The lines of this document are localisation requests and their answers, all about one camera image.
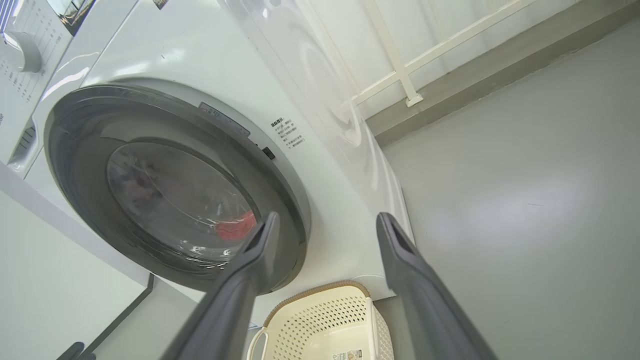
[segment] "washing machine door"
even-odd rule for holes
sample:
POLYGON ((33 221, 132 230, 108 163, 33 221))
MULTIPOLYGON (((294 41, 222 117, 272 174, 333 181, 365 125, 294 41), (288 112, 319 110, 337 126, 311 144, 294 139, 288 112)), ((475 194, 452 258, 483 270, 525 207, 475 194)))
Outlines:
POLYGON ((193 105, 135 85, 90 86, 54 107, 45 138, 80 217, 155 274, 207 291, 270 211, 281 218, 270 290, 299 272, 307 234, 287 181, 247 137, 193 105))

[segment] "door glass window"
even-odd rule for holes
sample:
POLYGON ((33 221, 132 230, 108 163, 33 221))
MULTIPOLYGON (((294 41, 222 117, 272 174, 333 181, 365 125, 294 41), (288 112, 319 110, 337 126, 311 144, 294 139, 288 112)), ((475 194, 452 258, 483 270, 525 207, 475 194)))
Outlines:
POLYGON ((107 164, 111 193, 149 235, 186 259, 226 263, 256 225, 231 175, 170 145, 128 143, 107 164))

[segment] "concrete ledge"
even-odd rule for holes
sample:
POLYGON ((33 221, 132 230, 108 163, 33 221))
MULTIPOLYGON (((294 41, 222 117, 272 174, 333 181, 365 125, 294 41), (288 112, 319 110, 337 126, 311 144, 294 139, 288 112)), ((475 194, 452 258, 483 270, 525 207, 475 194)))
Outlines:
POLYGON ((635 0, 583 0, 421 88, 415 106, 399 101, 367 124, 384 147, 638 18, 635 0))

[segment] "floor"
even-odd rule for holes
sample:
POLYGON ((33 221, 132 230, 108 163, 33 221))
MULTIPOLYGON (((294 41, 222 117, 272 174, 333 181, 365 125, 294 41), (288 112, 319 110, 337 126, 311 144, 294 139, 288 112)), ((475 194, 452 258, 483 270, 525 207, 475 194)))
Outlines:
MULTIPOLYGON (((639 38, 630 24, 384 149, 419 250, 502 360, 640 353, 639 38)), ((97 358, 159 358, 189 301, 159 284, 97 358)), ((376 307, 414 360, 400 299, 376 307)))

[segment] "white dial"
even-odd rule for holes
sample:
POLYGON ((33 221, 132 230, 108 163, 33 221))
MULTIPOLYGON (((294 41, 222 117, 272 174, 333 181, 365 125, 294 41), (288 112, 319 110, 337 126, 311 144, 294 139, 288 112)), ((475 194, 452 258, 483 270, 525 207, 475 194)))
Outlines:
POLYGON ((38 72, 42 67, 40 50, 27 33, 5 31, 0 43, 2 57, 13 65, 18 72, 38 72))

